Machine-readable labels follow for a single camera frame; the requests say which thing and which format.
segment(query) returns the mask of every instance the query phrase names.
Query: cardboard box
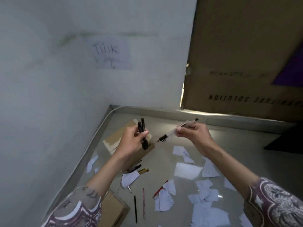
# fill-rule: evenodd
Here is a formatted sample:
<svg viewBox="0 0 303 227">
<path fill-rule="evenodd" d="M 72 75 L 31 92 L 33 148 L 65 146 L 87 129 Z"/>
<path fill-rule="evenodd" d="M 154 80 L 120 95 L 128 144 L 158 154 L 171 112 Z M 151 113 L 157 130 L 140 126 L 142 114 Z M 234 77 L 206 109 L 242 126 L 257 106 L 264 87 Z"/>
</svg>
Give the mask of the cardboard box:
<svg viewBox="0 0 303 227">
<path fill-rule="evenodd" d="M 119 227 L 130 207 L 108 190 L 102 203 L 102 214 L 98 227 Z"/>
<path fill-rule="evenodd" d="M 272 85 L 303 39 L 302 5 L 303 0 L 199 0 L 183 108 L 302 120 L 303 89 Z"/>
<path fill-rule="evenodd" d="M 113 133 L 110 137 L 103 140 L 104 145 L 108 149 L 108 151 L 111 153 L 111 155 L 115 152 L 117 146 L 120 143 L 121 137 L 123 132 L 128 126 L 134 126 L 138 124 L 138 120 L 133 119 L 129 121 L 127 124 L 125 124 L 123 127 L 121 127 L 118 131 Z M 145 155 L 147 155 L 151 150 L 154 149 L 154 143 L 151 142 L 152 135 L 147 135 L 147 141 L 149 144 L 149 148 L 147 150 L 144 150 L 142 148 L 142 145 L 138 145 L 138 151 L 133 154 L 130 159 L 123 165 L 122 171 L 126 172 L 128 169 L 130 169 L 134 164 L 136 164 L 139 160 L 141 160 Z"/>
</svg>

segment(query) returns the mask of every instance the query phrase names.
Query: hand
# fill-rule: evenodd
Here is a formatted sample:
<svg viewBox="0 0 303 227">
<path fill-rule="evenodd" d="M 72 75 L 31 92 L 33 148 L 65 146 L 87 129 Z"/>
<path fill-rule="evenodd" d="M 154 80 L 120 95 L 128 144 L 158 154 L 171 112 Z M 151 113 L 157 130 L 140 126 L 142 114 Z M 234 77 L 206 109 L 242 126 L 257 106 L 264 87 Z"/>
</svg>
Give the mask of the hand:
<svg viewBox="0 0 303 227">
<path fill-rule="evenodd" d="M 114 154 L 120 157 L 127 158 L 133 153 L 137 152 L 141 146 L 141 141 L 149 134 L 145 129 L 144 132 L 139 133 L 138 125 L 128 126 L 122 134 L 120 143 Z"/>
<path fill-rule="evenodd" d="M 178 126 L 177 132 L 178 137 L 185 137 L 191 140 L 198 151 L 205 157 L 208 156 L 208 151 L 218 146 L 212 139 L 205 123 L 196 122 L 188 128 Z"/>
</svg>

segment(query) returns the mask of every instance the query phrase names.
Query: person's left hand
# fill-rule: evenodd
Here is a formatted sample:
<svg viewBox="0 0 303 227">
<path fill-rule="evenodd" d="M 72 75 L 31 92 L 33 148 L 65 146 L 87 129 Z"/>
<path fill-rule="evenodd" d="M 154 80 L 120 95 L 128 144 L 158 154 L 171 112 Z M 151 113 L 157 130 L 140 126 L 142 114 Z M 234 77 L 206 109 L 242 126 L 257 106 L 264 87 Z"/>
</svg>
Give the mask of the person's left hand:
<svg viewBox="0 0 303 227">
<path fill-rule="evenodd" d="M 139 133 L 138 125 L 128 126 L 122 134 L 120 143 L 115 151 L 116 155 L 120 157 L 129 157 L 137 152 L 141 146 L 141 140 L 149 134 L 145 129 L 144 132 Z"/>
</svg>

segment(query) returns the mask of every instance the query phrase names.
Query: purple paper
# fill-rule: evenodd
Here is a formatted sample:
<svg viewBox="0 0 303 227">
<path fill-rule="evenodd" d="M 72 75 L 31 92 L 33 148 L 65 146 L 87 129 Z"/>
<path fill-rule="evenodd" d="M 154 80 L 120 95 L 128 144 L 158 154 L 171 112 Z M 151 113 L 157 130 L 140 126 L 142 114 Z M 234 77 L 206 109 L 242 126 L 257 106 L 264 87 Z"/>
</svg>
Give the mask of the purple paper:
<svg viewBox="0 0 303 227">
<path fill-rule="evenodd" d="M 272 84 L 303 87 L 303 43 L 291 56 Z"/>
</svg>

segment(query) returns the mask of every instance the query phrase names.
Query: handwritten sign on wall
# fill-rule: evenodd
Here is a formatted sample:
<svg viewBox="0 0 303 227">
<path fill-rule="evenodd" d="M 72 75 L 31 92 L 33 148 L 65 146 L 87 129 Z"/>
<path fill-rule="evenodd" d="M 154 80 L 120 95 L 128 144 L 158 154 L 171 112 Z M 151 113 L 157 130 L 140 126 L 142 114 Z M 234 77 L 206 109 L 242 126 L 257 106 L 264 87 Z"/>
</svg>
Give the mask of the handwritten sign on wall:
<svg viewBox="0 0 303 227">
<path fill-rule="evenodd" d="M 126 38 L 88 37 L 85 40 L 91 47 L 99 68 L 127 70 L 132 68 Z"/>
</svg>

